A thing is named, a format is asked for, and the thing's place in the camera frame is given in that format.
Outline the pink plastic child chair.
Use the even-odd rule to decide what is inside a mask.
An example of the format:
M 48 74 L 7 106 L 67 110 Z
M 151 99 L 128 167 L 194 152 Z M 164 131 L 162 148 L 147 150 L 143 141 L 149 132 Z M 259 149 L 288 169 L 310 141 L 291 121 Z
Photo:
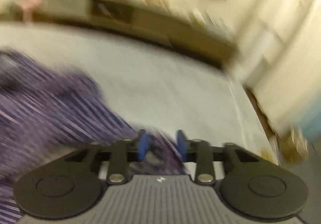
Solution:
M 33 11 L 38 9 L 44 0 L 16 0 L 16 5 L 22 11 L 22 20 L 25 23 L 33 21 Z

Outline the long grey tv cabinet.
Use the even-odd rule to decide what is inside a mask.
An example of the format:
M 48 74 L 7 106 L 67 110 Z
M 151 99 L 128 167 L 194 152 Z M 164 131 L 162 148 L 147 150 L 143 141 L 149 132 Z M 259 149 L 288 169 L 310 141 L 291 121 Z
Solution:
M 210 29 L 129 0 L 44 0 L 39 10 L 61 24 L 110 31 L 218 66 L 237 53 L 234 43 Z

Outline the white air conditioner tower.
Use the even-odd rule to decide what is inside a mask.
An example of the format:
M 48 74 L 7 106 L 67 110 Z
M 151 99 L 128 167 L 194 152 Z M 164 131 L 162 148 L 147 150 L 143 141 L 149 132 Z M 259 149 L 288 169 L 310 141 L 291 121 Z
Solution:
M 252 88 L 259 107 L 270 121 L 279 120 L 281 106 L 281 65 L 294 44 L 314 0 L 255 0 L 236 42 L 239 54 L 230 73 Z

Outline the navy plaid shirt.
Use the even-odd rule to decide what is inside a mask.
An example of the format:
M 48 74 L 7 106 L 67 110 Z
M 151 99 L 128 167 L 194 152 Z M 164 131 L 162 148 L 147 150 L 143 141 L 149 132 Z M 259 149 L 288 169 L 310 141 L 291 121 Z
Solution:
M 111 147 L 139 131 L 88 75 L 1 52 L 1 223 L 187 223 L 198 188 L 173 142 L 148 132 L 130 180 L 108 185 Z

